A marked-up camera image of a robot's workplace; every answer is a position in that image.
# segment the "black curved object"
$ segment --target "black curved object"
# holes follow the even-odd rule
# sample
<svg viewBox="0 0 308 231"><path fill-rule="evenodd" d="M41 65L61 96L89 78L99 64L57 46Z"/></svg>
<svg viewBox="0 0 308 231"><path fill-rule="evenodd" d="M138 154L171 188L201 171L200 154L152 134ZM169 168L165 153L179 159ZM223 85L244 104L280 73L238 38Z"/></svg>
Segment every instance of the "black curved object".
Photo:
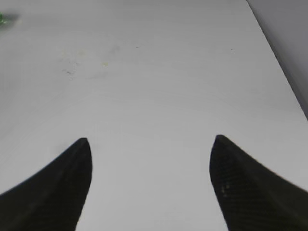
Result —
<svg viewBox="0 0 308 231"><path fill-rule="evenodd" d="M216 136L209 172L229 231L308 231L308 193L223 135Z"/></svg>
<svg viewBox="0 0 308 231"><path fill-rule="evenodd" d="M92 179L80 138L41 171L0 195L0 231L74 231Z"/></svg>

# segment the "white table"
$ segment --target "white table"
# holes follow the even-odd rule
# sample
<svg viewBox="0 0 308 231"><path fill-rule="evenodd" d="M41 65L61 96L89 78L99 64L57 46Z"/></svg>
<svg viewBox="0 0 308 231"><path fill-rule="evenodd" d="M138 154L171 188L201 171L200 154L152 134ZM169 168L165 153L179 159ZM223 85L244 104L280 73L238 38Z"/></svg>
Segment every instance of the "white table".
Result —
<svg viewBox="0 0 308 231"><path fill-rule="evenodd" d="M306 118L244 0L2 0L0 191L79 137L77 231L226 231L217 134L308 189Z"/></svg>

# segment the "black carbon fiber surface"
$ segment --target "black carbon fiber surface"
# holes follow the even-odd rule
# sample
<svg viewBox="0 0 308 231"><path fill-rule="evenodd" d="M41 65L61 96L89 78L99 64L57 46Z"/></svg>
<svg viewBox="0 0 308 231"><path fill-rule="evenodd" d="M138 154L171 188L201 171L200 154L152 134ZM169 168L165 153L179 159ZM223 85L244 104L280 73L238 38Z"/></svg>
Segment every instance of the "black carbon fiber surface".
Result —
<svg viewBox="0 0 308 231"><path fill-rule="evenodd" d="M0 196L0 231L74 231L91 179L91 150L81 138Z"/></svg>
<svg viewBox="0 0 308 231"><path fill-rule="evenodd" d="M307 231L308 193L271 172L223 135L210 177L230 231Z"/></svg>

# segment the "carbon fiber piece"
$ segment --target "carbon fiber piece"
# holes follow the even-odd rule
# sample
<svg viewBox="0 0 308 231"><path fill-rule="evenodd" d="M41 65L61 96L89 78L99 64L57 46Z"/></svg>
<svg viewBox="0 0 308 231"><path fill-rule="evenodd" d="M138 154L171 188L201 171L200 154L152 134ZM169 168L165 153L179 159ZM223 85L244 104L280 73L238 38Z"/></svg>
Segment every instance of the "carbon fiber piece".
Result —
<svg viewBox="0 0 308 231"><path fill-rule="evenodd" d="M223 135L216 136L209 172L229 231L308 231L308 193Z"/></svg>
<svg viewBox="0 0 308 231"><path fill-rule="evenodd" d="M0 196L0 231L74 231L92 179L80 138L41 171Z"/></svg>

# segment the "smudge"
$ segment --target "smudge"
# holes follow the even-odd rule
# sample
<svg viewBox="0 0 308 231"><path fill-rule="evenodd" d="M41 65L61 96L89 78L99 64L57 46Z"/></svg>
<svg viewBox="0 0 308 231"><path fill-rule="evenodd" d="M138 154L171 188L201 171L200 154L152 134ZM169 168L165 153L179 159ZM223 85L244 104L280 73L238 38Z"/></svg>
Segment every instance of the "smudge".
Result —
<svg viewBox="0 0 308 231"><path fill-rule="evenodd" d="M66 69L63 69L62 71L63 71L64 73L68 74L68 75L73 75L73 74L75 74L73 71L68 71L68 70L66 70Z"/></svg>

